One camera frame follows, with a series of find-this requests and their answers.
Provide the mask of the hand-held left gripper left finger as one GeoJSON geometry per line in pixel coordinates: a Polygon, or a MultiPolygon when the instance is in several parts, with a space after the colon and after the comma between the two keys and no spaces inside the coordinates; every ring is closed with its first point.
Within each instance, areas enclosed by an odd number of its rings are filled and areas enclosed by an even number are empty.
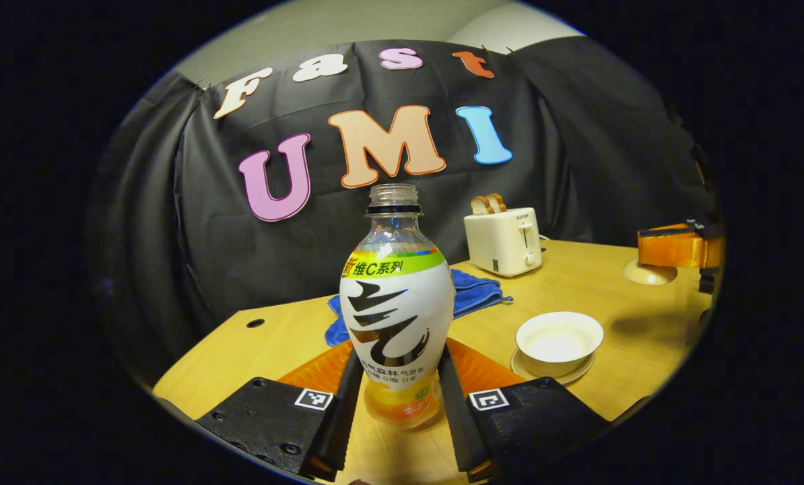
{"type": "Polygon", "coordinates": [[[284,379],[249,379],[197,424],[280,470],[333,482],[345,467],[362,375],[351,342],[339,344],[284,379]]]}

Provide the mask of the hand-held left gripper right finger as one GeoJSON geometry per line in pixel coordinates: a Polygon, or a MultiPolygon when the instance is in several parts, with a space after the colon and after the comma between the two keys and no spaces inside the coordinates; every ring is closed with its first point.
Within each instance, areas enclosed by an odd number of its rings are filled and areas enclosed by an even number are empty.
{"type": "Polygon", "coordinates": [[[470,482],[532,475],[611,427],[555,379],[523,381],[452,338],[437,371],[455,460],[470,482]]]}

